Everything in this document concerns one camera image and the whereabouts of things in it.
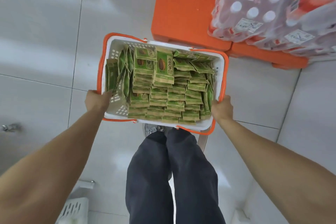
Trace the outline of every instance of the person's left arm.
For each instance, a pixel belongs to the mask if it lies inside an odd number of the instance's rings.
[[[86,165],[111,96],[88,91],[84,115],[0,177],[1,224],[55,224]]]

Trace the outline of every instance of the person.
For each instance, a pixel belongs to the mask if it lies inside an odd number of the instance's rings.
[[[110,98],[111,93],[90,90],[85,114],[0,177],[1,224],[55,223],[87,162]],[[335,223],[335,175],[234,121],[229,96],[213,102],[212,115],[290,224]],[[217,174],[195,137],[183,129],[154,127],[127,171],[131,224],[173,223],[171,173],[177,224],[225,223],[218,207]]]

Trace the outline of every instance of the trousers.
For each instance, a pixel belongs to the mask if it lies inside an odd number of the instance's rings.
[[[150,134],[127,169],[126,206],[130,224],[173,224],[169,176],[173,174],[176,224],[225,224],[218,206],[218,177],[183,129]]]

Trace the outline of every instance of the hand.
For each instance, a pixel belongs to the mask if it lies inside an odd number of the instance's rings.
[[[221,120],[233,120],[231,97],[226,95],[220,103],[217,100],[212,101],[211,113],[217,122]]]
[[[104,92],[102,95],[100,95],[96,90],[89,90],[85,99],[86,109],[88,111],[98,110],[106,112],[110,104],[110,98],[112,96],[112,92]]]

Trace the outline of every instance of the forearm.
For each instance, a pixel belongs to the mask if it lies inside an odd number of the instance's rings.
[[[292,223],[331,223],[336,178],[317,163],[260,137],[233,120],[219,121],[254,179]]]
[[[48,203],[57,217],[85,167],[103,115],[98,109],[86,112],[70,128],[3,174],[0,177],[0,212],[6,208],[19,209],[34,201],[32,204]]]

